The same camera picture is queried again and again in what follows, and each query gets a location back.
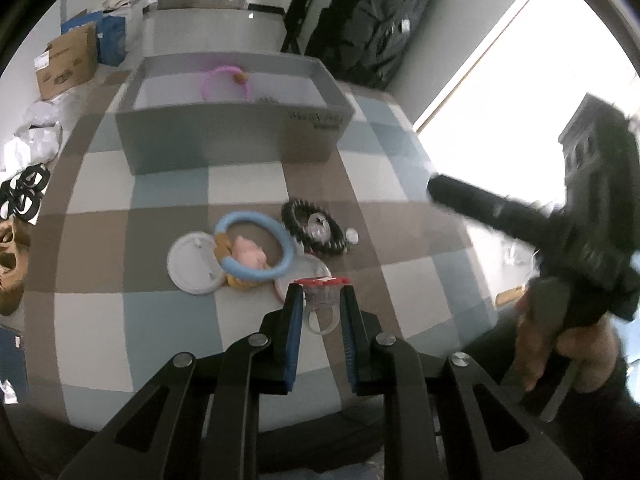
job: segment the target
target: black object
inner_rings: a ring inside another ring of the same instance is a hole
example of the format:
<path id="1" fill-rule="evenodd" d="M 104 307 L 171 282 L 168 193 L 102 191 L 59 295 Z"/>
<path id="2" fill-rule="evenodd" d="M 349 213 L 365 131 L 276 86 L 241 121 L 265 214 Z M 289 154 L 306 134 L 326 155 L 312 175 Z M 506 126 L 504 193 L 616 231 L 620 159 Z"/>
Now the black object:
<path id="1" fill-rule="evenodd" d="M 290 390 L 302 301 L 302 287 L 292 284 L 283 309 L 264 317 L 260 334 L 237 341 L 224 354 L 197 360 L 186 353 L 175 356 L 60 479 L 257 478 L 258 396 Z M 340 294 L 340 318 L 353 391 L 384 396 L 385 478 L 444 478 L 445 470 L 451 480 L 581 478 L 533 419 L 511 405 L 466 354 L 435 358 L 382 333 L 378 318 L 360 311 L 350 285 Z"/>
<path id="2" fill-rule="evenodd" d="M 281 52 L 292 51 L 294 54 L 300 54 L 297 38 L 312 1 L 313 0 L 291 0 L 289 9 L 287 9 L 284 17 L 284 27 L 287 35 L 282 43 Z"/>
<path id="3" fill-rule="evenodd" d="M 271 5 L 262 5 L 262 4 L 248 4 L 246 6 L 246 10 L 255 10 L 256 12 L 266 12 L 267 14 L 279 14 L 280 16 L 285 16 L 286 12 L 282 7 L 275 7 Z"/>
<path id="4" fill-rule="evenodd" d="M 1 219 L 7 220 L 12 214 L 25 222 L 35 218 L 50 177 L 51 173 L 47 168 L 42 164 L 34 164 L 17 178 L 5 180 L 0 185 L 0 209 L 6 204 L 6 215 L 0 215 Z"/>
<path id="5" fill-rule="evenodd" d="M 174 356 L 65 468 L 61 480 L 255 479 L 258 396 L 293 386 L 303 291 L 289 287 L 282 310 L 260 332 L 202 359 Z M 200 437 L 215 393 L 202 458 Z"/>
<path id="6" fill-rule="evenodd" d="M 350 285 L 340 296 L 340 322 L 353 392 L 384 396 L 386 479 L 582 478 L 469 355 L 436 358 L 382 333 Z"/>
<path id="7" fill-rule="evenodd" d="M 319 242 L 309 235 L 298 220 L 299 215 L 308 217 L 313 213 L 322 214 L 329 222 L 331 239 L 327 243 Z M 344 238 L 344 233 L 334 218 L 321 207 L 306 200 L 295 198 L 282 206 L 282 223 L 287 228 L 287 231 L 304 245 L 306 250 L 311 250 L 317 254 L 342 254 L 346 248 L 347 242 Z"/>
<path id="8" fill-rule="evenodd" d="M 606 311 L 631 320 L 640 276 L 630 266 L 640 246 L 640 163 L 629 123 L 587 95 L 560 135 L 567 202 L 549 217 L 464 182 L 435 176 L 433 199 L 539 251 L 541 276 L 571 286 L 564 327 L 588 326 Z"/>
<path id="9" fill-rule="evenodd" d="M 430 0 L 332 0 L 322 10 L 305 55 L 336 78 L 385 89 L 402 62 Z"/>

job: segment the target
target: white plate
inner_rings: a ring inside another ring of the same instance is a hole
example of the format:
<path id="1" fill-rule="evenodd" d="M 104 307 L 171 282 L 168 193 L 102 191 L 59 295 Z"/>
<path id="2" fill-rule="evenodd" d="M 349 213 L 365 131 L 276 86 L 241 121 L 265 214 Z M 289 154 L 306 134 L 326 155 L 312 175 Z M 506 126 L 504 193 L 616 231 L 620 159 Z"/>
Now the white plate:
<path id="1" fill-rule="evenodd" d="M 320 276 L 331 276 L 324 262 L 311 254 L 298 254 L 293 259 L 289 272 L 274 280 L 276 292 L 284 303 L 291 283 L 301 278 L 319 278 Z"/>
<path id="2" fill-rule="evenodd" d="M 214 256 L 215 248 L 216 242 L 208 233 L 194 232 L 178 238 L 166 257 L 166 270 L 175 286 L 195 296 L 219 288 L 225 282 L 225 272 Z"/>

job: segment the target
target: gray cardboard box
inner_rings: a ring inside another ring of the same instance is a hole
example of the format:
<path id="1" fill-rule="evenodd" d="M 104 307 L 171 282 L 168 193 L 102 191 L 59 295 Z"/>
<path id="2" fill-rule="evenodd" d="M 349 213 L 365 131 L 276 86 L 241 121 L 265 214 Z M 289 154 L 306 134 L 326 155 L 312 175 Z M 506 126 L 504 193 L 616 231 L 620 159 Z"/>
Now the gray cardboard box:
<path id="1" fill-rule="evenodd" d="M 223 65 L 248 75 L 249 99 Z M 116 109 L 132 174 L 256 162 L 324 162 L 353 108 L 317 59 L 212 52 L 147 57 Z"/>

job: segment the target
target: red lid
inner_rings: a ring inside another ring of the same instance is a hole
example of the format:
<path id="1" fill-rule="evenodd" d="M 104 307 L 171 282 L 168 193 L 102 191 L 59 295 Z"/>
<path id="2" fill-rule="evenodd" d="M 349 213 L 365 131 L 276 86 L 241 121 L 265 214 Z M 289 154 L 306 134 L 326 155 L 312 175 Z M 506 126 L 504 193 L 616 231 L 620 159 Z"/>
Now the red lid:
<path id="1" fill-rule="evenodd" d="M 325 278 L 300 278 L 294 283 L 302 286 L 338 286 L 338 285 L 351 285 L 348 278 L 331 278 L 327 276 Z"/>

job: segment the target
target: blue ring toy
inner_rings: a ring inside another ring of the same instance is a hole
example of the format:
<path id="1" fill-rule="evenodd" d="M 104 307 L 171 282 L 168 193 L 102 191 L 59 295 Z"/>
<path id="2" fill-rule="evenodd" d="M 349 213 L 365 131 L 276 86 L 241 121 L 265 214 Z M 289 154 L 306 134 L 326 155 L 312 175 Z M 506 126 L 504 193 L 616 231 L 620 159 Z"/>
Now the blue ring toy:
<path id="1" fill-rule="evenodd" d="M 267 229 L 268 232 L 276 237 L 282 247 L 282 260 L 271 269 L 258 270 L 245 267 L 232 256 L 226 256 L 220 261 L 222 270 L 246 282 L 268 282 L 285 274 L 293 263 L 293 258 L 296 253 L 293 241 L 286 227 L 277 220 L 258 213 L 257 211 L 233 211 L 220 219 L 218 225 L 216 225 L 214 234 L 226 233 L 229 226 L 237 224 L 238 222 L 251 222 L 252 224 Z"/>

